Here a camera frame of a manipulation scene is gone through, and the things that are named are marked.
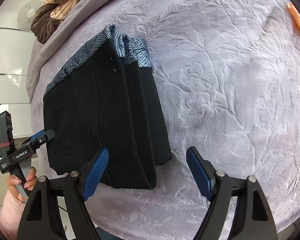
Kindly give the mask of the left hand with painted nails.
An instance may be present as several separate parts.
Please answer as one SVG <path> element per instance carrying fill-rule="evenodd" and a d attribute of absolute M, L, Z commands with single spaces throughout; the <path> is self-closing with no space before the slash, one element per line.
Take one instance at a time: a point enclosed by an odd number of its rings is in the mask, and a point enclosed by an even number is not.
<path fill-rule="evenodd" d="M 37 182 L 37 176 L 36 176 L 37 170 L 35 167 L 31 167 L 27 177 L 26 177 L 26 182 L 23 186 L 24 189 L 27 189 L 29 191 L 32 191 L 34 188 L 36 182 Z M 21 185 L 21 179 L 18 178 L 16 175 L 9 175 L 8 178 L 6 179 L 7 187 L 9 192 L 12 194 L 14 198 L 21 202 L 25 202 L 27 200 L 27 197 L 23 197 L 19 190 L 17 189 L 18 185 Z"/>

